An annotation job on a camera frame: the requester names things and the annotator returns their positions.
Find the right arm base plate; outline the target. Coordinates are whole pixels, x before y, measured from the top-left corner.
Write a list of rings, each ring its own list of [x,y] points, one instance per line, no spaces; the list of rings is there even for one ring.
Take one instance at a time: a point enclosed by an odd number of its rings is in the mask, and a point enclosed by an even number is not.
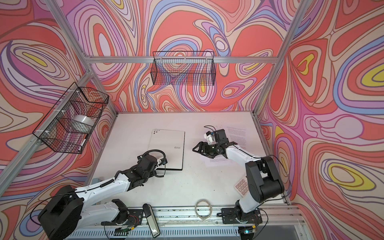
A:
[[[259,210],[243,213],[238,208],[221,208],[221,211],[217,213],[217,217],[222,218],[223,224],[253,224],[257,226],[263,222]]]

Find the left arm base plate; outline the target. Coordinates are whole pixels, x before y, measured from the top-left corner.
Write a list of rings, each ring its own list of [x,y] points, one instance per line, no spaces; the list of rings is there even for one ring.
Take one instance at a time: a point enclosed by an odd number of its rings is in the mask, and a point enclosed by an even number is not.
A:
[[[126,213],[118,214],[111,222],[102,222],[102,226],[127,226],[137,227],[143,220],[143,209],[128,209]]]

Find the white black lever arch folder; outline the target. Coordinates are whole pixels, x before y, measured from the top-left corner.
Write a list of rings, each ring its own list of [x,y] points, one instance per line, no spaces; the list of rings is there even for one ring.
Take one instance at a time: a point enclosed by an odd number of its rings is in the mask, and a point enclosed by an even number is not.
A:
[[[182,171],[184,163],[185,132],[153,129],[148,150],[160,150],[166,154],[168,171]]]

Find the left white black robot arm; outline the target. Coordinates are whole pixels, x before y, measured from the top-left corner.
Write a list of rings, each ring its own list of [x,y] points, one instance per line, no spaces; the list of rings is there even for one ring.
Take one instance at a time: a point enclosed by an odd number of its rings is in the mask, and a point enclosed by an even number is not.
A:
[[[77,229],[102,222],[124,225],[129,218],[128,207],[119,199],[102,201],[143,186],[157,166],[157,158],[145,154],[138,157],[136,165],[108,180],[80,188],[64,186],[47,199],[38,221],[50,240],[64,240]]]

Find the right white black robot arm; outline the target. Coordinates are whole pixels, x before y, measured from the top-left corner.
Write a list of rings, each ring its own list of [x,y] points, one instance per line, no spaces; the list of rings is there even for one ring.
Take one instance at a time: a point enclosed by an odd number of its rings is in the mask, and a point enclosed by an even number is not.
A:
[[[199,142],[193,148],[193,152],[209,159],[222,155],[245,167],[249,192],[235,204],[239,215],[251,213],[267,200],[285,192],[280,173],[270,156],[258,157],[242,149],[235,142],[214,145]]]

